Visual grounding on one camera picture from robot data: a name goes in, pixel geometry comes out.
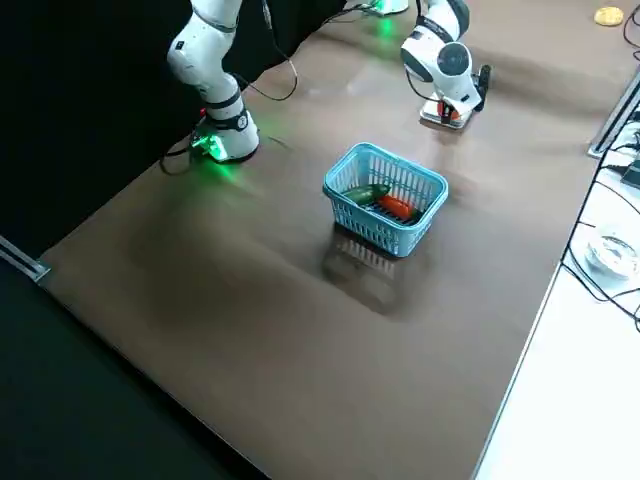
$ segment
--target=small yellow object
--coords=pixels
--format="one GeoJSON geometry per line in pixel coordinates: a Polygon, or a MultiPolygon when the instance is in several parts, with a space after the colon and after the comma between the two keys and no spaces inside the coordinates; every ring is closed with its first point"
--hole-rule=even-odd
{"type": "Polygon", "coordinates": [[[598,25],[605,27],[615,27],[620,25],[624,19],[624,13],[618,7],[602,7],[596,11],[593,20],[598,25]]]}

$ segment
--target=table surface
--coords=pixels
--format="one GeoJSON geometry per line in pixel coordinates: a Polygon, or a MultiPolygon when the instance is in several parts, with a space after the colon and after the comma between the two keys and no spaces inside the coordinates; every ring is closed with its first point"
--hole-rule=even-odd
{"type": "MultiPolygon", "coordinates": [[[[468,478],[635,68],[591,3],[474,10],[494,81],[462,134],[418,121],[412,14],[327,25],[290,100],[247,93],[254,158],[145,172],[47,252],[46,287],[274,478],[468,478]],[[405,260],[333,230],[324,175],[361,141],[449,181],[405,260]]],[[[284,64],[259,85],[290,82],[284,64]]]]}
{"type": "MultiPolygon", "coordinates": [[[[628,155],[610,152],[603,165],[629,163],[628,155]]],[[[603,170],[596,179],[640,209],[640,191],[622,185],[618,175],[603,170]]],[[[597,184],[580,221],[640,231],[638,214],[597,184]]],[[[590,233],[578,225],[570,245],[581,267],[598,279],[583,259],[590,233]]],[[[564,260],[574,265],[568,252],[564,260]]],[[[599,284],[615,295],[640,287],[640,280],[599,284]]],[[[564,267],[545,300],[475,478],[637,479],[640,333],[632,319],[596,301],[564,267]]],[[[633,313],[640,292],[617,301],[633,313]]]]}

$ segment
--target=power cord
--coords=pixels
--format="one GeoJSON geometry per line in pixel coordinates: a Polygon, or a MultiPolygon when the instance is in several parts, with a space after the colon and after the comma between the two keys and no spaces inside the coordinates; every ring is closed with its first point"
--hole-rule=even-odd
{"type": "MultiPolygon", "coordinates": [[[[296,70],[296,66],[293,63],[293,60],[291,60],[291,57],[289,57],[289,55],[284,53],[282,51],[282,49],[278,46],[278,42],[276,40],[276,35],[275,35],[274,29],[273,29],[273,22],[271,20],[271,10],[269,8],[269,4],[267,3],[267,0],[261,0],[261,1],[262,1],[262,13],[263,13],[263,16],[264,16],[265,23],[267,25],[267,29],[269,30],[269,32],[271,32],[271,40],[273,42],[273,47],[282,56],[282,58],[284,58],[287,62],[289,62],[289,66],[291,67],[291,71],[293,72],[293,86],[291,87],[291,90],[289,91],[289,93],[287,93],[285,96],[283,96],[283,97],[274,97],[273,95],[269,95],[268,93],[262,91],[261,89],[256,87],[253,83],[245,80],[241,75],[235,73],[235,74],[233,74],[233,76],[236,78],[236,80],[239,80],[246,87],[254,90],[255,92],[257,92],[260,95],[262,95],[263,97],[268,98],[269,100],[273,100],[274,102],[284,102],[285,100],[288,100],[289,98],[291,98],[291,96],[298,89],[298,83],[299,83],[298,71],[296,70]]],[[[382,1],[382,0],[375,0],[374,2],[372,2],[370,4],[359,3],[357,5],[354,5],[353,7],[345,8],[344,10],[342,10],[342,11],[336,13],[335,15],[332,15],[328,19],[326,19],[322,23],[322,25],[325,25],[325,24],[330,23],[330,22],[334,22],[336,18],[341,17],[343,15],[347,15],[348,13],[352,13],[352,12],[359,11],[359,12],[363,12],[364,14],[367,14],[373,8],[375,8],[380,1],[382,1]]]]}
{"type": "Polygon", "coordinates": [[[627,310],[624,306],[622,306],[616,299],[620,298],[624,295],[628,295],[630,293],[635,293],[640,291],[640,288],[636,288],[636,289],[632,289],[632,290],[627,290],[624,292],[620,292],[616,295],[609,295],[607,292],[605,292],[602,287],[600,285],[598,285],[598,283],[585,271],[584,268],[582,268],[582,265],[580,265],[580,263],[578,262],[578,259],[576,258],[576,255],[573,253],[573,249],[571,248],[571,244],[569,244],[568,247],[568,252],[569,255],[571,255],[571,258],[575,264],[575,266],[578,268],[578,271],[580,272],[580,275],[582,275],[582,277],[586,278],[589,283],[597,290],[597,292],[602,295],[602,297],[604,298],[599,298],[595,293],[593,293],[593,291],[591,290],[591,288],[587,285],[587,283],[582,279],[582,277],[580,275],[578,275],[576,273],[575,270],[573,270],[569,265],[567,265],[566,263],[564,263],[564,261],[561,262],[561,266],[564,267],[573,278],[575,278],[586,290],[587,292],[589,292],[589,294],[598,302],[604,303],[604,302],[609,302],[612,303],[613,305],[615,305],[618,310],[620,310],[623,314],[625,314],[627,317],[631,318],[634,322],[634,326],[635,329],[638,331],[638,333],[640,333],[640,318],[637,316],[638,311],[640,310],[640,305],[638,305],[638,308],[636,308],[635,312],[630,312],[629,310],[627,310]]]}
{"type": "MultiPolygon", "coordinates": [[[[624,171],[626,172],[626,169],[628,167],[622,166],[622,165],[604,165],[601,166],[598,169],[598,172],[600,172],[601,170],[612,170],[614,172],[622,172],[622,169],[624,169],[624,171]]],[[[606,185],[605,183],[601,182],[600,180],[594,179],[593,181],[593,185],[600,185],[601,187],[604,187],[605,189],[607,189],[608,191],[610,191],[611,193],[613,193],[614,195],[616,195],[618,198],[620,198],[627,206],[629,206],[635,213],[638,214],[638,216],[640,217],[640,210],[638,210],[638,208],[636,208],[635,205],[633,205],[633,203],[631,203],[629,200],[627,200],[623,195],[621,195],[619,192],[617,192],[615,189],[611,188],[609,185],[606,185]]],[[[578,225],[584,225],[586,227],[590,227],[590,228],[596,228],[595,225],[592,225],[590,223],[586,223],[583,222],[581,220],[578,220],[577,222],[578,225]]],[[[582,268],[582,266],[580,265],[580,263],[578,262],[578,259],[575,255],[575,253],[573,252],[573,249],[571,247],[571,241],[569,241],[569,245],[567,246],[567,252],[569,253],[569,255],[571,256],[573,263],[575,264],[575,266],[577,267],[580,275],[570,266],[567,265],[564,260],[560,263],[560,265],[565,268],[569,274],[571,274],[571,276],[573,276],[586,290],[587,292],[589,292],[589,294],[598,302],[610,302],[613,305],[616,306],[616,308],[618,308],[618,310],[620,310],[622,313],[624,313],[627,317],[630,317],[633,321],[634,321],[634,326],[635,329],[638,331],[638,333],[640,333],[640,317],[638,317],[638,312],[640,312],[640,303],[638,304],[638,307],[635,309],[635,311],[632,313],[629,310],[627,310],[624,306],[622,306],[616,299],[623,297],[625,295],[629,295],[631,293],[636,293],[636,292],[640,292],[640,287],[638,288],[633,288],[630,290],[626,290],[624,292],[620,292],[617,293],[616,295],[609,295],[607,294],[607,292],[604,291],[604,289],[602,287],[600,287],[600,285],[589,275],[588,272],[585,271],[584,268],[582,268]],[[589,287],[589,285],[587,285],[587,283],[584,281],[584,278],[587,279],[587,281],[593,286],[593,288],[601,295],[601,297],[599,297],[598,295],[596,295],[593,290],[589,287]]]]}
{"type": "Polygon", "coordinates": [[[640,11],[640,5],[636,6],[636,8],[634,8],[631,11],[629,16],[627,17],[627,20],[624,22],[624,25],[622,27],[622,37],[624,38],[625,42],[627,42],[632,47],[638,49],[635,52],[633,52],[633,58],[635,58],[636,60],[638,60],[640,62],[640,45],[638,45],[637,43],[632,41],[629,38],[629,34],[627,32],[627,30],[628,30],[627,27],[629,26],[629,23],[633,23],[636,27],[640,27],[640,23],[638,23],[638,21],[636,20],[636,13],[638,13],[638,11],[640,11]]]}
{"type": "Polygon", "coordinates": [[[353,7],[345,8],[344,10],[341,10],[338,13],[336,13],[335,15],[332,15],[329,18],[327,18],[324,22],[322,22],[322,24],[320,26],[322,27],[322,26],[326,25],[327,23],[353,23],[353,22],[355,22],[357,20],[361,20],[368,13],[370,13],[374,8],[376,8],[380,2],[382,2],[382,0],[375,0],[375,1],[371,2],[371,3],[358,3],[357,5],[354,5],[353,7]],[[344,22],[336,21],[336,18],[342,17],[344,15],[348,15],[349,13],[353,13],[353,12],[362,12],[363,16],[360,17],[360,18],[356,18],[355,20],[348,20],[348,21],[344,21],[344,22]]]}
{"type": "Polygon", "coordinates": [[[434,100],[431,97],[427,97],[425,95],[423,95],[422,93],[420,93],[415,85],[413,84],[413,81],[411,80],[411,75],[409,74],[409,71],[405,68],[404,72],[407,74],[407,82],[409,82],[409,86],[411,87],[411,90],[413,90],[413,93],[415,93],[416,95],[418,95],[420,98],[422,98],[423,100],[427,100],[429,102],[434,102],[434,103],[440,103],[439,100],[434,100]]]}
{"type": "Polygon", "coordinates": [[[291,96],[298,89],[298,81],[299,81],[298,71],[296,70],[296,66],[293,64],[291,57],[289,57],[289,55],[284,53],[280,48],[280,46],[278,45],[278,41],[276,40],[276,34],[273,30],[273,22],[271,20],[271,10],[269,9],[269,4],[267,3],[267,0],[262,0],[262,14],[264,16],[264,22],[267,25],[267,29],[271,33],[271,41],[273,42],[273,47],[282,56],[282,58],[284,58],[287,62],[289,62],[289,66],[291,67],[291,71],[293,72],[293,87],[291,87],[291,90],[289,91],[289,93],[287,93],[284,97],[274,97],[272,95],[269,95],[268,93],[263,92],[258,87],[256,87],[253,83],[245,80],[241,75],[234,73],[233,76],[236,78],[236,80],[240,80],[246,87],[258,92],[263,97],[268,98],[269,100],[273,100],[274,102],[284,102],[285,100],[288,100],[289,98],[291,98],[291,96]]]}

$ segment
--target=green led light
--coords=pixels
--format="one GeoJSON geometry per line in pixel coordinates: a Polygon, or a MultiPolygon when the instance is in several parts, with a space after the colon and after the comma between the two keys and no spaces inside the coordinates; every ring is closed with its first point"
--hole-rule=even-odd
{"type": "Polygon", "coordinates": [[[381,38],[389,38],[393,36],[393,20],[390,18],[383,18],[378,23],[378,33],[381,38]]]}
{"type": "Polygon", "coordinates": [[[211,142],[209,144],[209,155],[219,161],[223,161],[229,158],[224,145],[222,145],[222,140],[220,140],[220,137],[218,137],[217,135],[213,135],[211,138],[211,142]]]}
{"type": "Polygon", "coordinates": [[[192,147],[199,147],[205,154],[210,155],[214,160],[222,162],[229,158],[227,150],[222,144],[222,140],[217,135],[209,134],[197,137],[191,144],[192,147]]]}
{"type": "Polygon", "coordinates": [[[407,8],[407,0],[378,0],[373,3],[373,10],[380,15],[399,12],[407,8]]]}

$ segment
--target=black cable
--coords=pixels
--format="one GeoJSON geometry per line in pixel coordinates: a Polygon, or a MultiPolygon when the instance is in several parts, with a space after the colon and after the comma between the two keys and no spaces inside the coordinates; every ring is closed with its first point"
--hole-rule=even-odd
{"type": "Polygon", "coordinates": [[[629,38],[629,35],[627,33],[627,27],[629,26],[629,22],[633,22],[633,24],[635,26],[640,27],[640,23],[636,20],[636,13],[638,13],[638,11],[640,11],[640,5],[636,6],[636,8],[634,8],[631,11],[629,16],[627,17],[627,20],[624,22],[624,25],[622,27],[622,37],[624,38],[625,42],[627,42],[632,47],[638,49],[635,52],[633,52],[633,58],[635,58],[636,60],[640,61],[640,45],[638,45],[637,43],[631,41],[631,39],[629,38]]]}
{"type": "Polygon", "coordinates": [[[184,147],[181,148],[180,150],[175,150],[173,152],[168,152],[165,153],[164,156],[166,157],[177,157],[178,155],[182,155],[183,153],[186,153],[186,151],[189,150],[189,147],[184,147]]]}
{"type": "Polygon", "coordinates": [[[413,93],[415,93],[416,95],[418,95],[420,98],[424,99],[424,100],[428,100],[430,102],[435,102],[435,103],[440,103],[439,100],[434,100],[431,97],[425,97],[423,94],[421,94],[418,90],[416,90],[415,85],[413,84],[413,81],[411,80],[411,75],[409,74],[409,71],[405,68],[404,72],[407,74],[407,81],[409,82],[409,86],[411,87],[411,90],[413,90],[413,93]]]}
{"type": "Polygon", "coordinates": [[[612,148],[611,151],[617,152],[618,150],[621,150],[623,148],[632,148],[637,151],[638,149],[640,149],[640,145],[638,145],[637,143],[625,143],[624,145],[618,145],[616,148],[612,148]]]}
{"type": "MultiPolygon", "coordinates": [[[[636,314],[638,312],[638,309],[636,310],[635,313],[631,313],[629,310],[627,310],[626,308],[624,308],[622,305],[620,305],[617,301],[616,298],[621,296],[620,294],[617,296],[611,296],[609,295],[607,292],[605,292],[602,287],[600,287],[600,285],[598,285],[598,283],[591,278],[591,276],[584,270],[584,268],[582,268],[582,266],[580,265],[580,263],[578,263],[578,259],[576,258],[575,254],[573,253],[573,249],[571,248],[571,244],[569,244],[569,248],[568,248],[568,252],[569,255],[571,255],[571,258],[573,259],[573,262],[575,263],[576,267],[578,267],[578,270],[580,272],[580,274],[585,277],[589,283],[591,283],[591,285],[593,285],[593,287],[598,291],[598,293],[600,293],[600,295],[602,295],[604,297],[604,299],[598,298],[598,296],[593,293],[593,291],[589,288],[589,286],[585,283],[585,281],[582,278],[578,278],[578,274],[566,263],[561,262],[561,265],[567,269],[567,271],[569,271],[571,273],[571,275],[580,282],[580,284],[587,289],[587,291],[591,294],[591,296],[593,298],[595,298],[597,301],[599,302],[610,302],[613,305],[615,305],[618,310],[620,310],[622,313],[624,313],[626,316],[630,317],[631,319],[633,319],[633,321],[635,322],[635,326],[637,328],[637,324],[638,321],[640,320],[638,317],[636,317],[636,314]]],[[[632,291],[629,292],[622,292],[622,294],[627,294],[627,293],[633,293],[632,291]]]]}
{"type": "Polygon", "coordinates": [[[373,10],[378,5],[378,3],[380,3],[380,0],[377,0],[377,1],[372,2],[372,3],[359,3],[357,5],[354,5],[353,7],[345,8],[344,10],[340,10],[335,15],[331,15],[324,22],[322,22],[322,24],[320,26],[322,27],[322,26],[326,25],[327,23],[333,23],[336,18],[342,17],[342,16],[347,15],[347,14],[352,13],[352,12],[363,12],[363,13],[366,14],[366,13],[370,12],[371,10],[373,10]]]}
{"type": "Polygon", "coordinates": [[[604,188],[606,188],[607,190],[609,190],[610,192],[614,193],[616,196],[618,196],[624,203],[626,203],[629,207],[631,207],[633,209],[634,212],[636,212],[638,215],[640,215],[640,210],[638,210],[635,205],[633,203],[631,203],[629,200],[627,200],[626,198],[624,198],[624,195],[620,195],[618,192],[616,192],[613,188],[611,188],[609,185],[602,183],[600,180],[594,180],[593,183],[600,185],[604,188]]]}
{"type": "Polygon", "coordinates": [[[271,41],[273,43],[273,48],[276,50],[276,52],[278,52],[282,56],[282,58],[284,58],[287,62],[289,62],[289,66],[291,67],[291,71],[293,72],[293,87],[291,87],[291,90],[289,91],[289,93],[287,93],[284,97],[274,97],[272,95],[269,95],[268,93],[263,92],[258,87],[256,87],[253,83],[245,80],[241,75],[234,73],[233,76],[236,78],[236,80],[240,80],[242,83],[244,83],[246,87],[249,87],[250,89],[255,90],[263,97],[268,98],[269,100],[273,100],[274,102],[284,102],[285,100],[288,100],[289,98],[291,98],[291,96],[298,89],[298,82],[299,82],[298,71],[296,70],[296,66],[293,64],[291,57],[289,57],[289,55],[284,53],[278,46],[278,41],[276,40],[276,34],[273,30],[273,23],[271,21],[271,10],[269,9],[269,4],[267,3],[267,0],[262,0],[262,13],[264,16],[265,24],[267,26],[267,30],[271,32],[271,41]]]}
{"type": "Polygon", "coordinates": [[[628,166],[625,165],[604,165],[601,170],[609,170],[611,172],[617,173],[618,175],[622,176],[625,173],[627,173],[627,170],[629,170],[628,166]]]}

